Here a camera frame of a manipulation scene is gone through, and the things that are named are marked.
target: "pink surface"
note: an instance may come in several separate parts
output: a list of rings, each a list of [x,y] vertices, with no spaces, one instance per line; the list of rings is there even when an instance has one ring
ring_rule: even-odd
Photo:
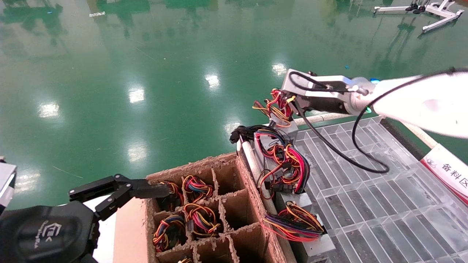
[[[147,263],[146,206],[133,198],[117,212],[114,263]]]

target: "logo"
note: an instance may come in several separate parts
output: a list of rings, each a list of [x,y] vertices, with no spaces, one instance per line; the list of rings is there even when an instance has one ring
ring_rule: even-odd
[[[44,231],[42,232],[42,237],[46,237],[46,242],[51,242],[53,236],[58,236],[60,233],[60,229],[62,228],[61,224],[53,223],[50,225],[46,225],[44,227]]]
[[[427,158],[426,162],[432,168],[435,168],[437,166],[437,164],[432,159]]]
[[[45,239],[46,242],[52,242],[52,237],[59,235],[62,225],[57,224],[57,223],[47,225],[48,223],[49,223],[48,220],[44,221],[41,224],[41,227],[38,229],[36,240],[34,242],[34,248],[39,247],[39,243],[41,242],[41,237],[46,237]]]

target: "wire connector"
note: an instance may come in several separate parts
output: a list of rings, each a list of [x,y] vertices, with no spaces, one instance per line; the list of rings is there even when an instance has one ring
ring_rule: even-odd
[[[271,182],[265,182],[265,188],[267,190],[272,190],[273,192],[286,193],[290,194],[294,191],[294,186],[285,183],[276,183],[271,184]]]

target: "red and white sign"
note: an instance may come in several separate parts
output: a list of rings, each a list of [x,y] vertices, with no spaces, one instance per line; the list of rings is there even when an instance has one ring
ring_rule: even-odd
[[[421,163],[468,204],[468,166],[464,162],[441,144],[437,144]]]

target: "cardboard box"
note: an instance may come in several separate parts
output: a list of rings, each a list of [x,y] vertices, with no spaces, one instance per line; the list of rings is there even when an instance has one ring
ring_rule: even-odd
[[[215,211],[222,224],[219,237],[197,240],[186,231],[184,244],[156,253],[153,234],[157,226],[171,214],[185,216],[183,206],[170,212],[163,211],[155,199],[133,199],[132,204],[121,209],[131,215],[125,219],[117,217],[115,263],[177,263],[184,256],[192,258],[194,263],[286,263],[276,235],[260,224],[266,210],[241,158],[235,153],[208,157],[148,175],[146,179],[150,184],[171,180],[181,186],[188,175],[197,175],[214,186],[213,196],[199,204]],[[187,193],[183,194],[187,204]]]

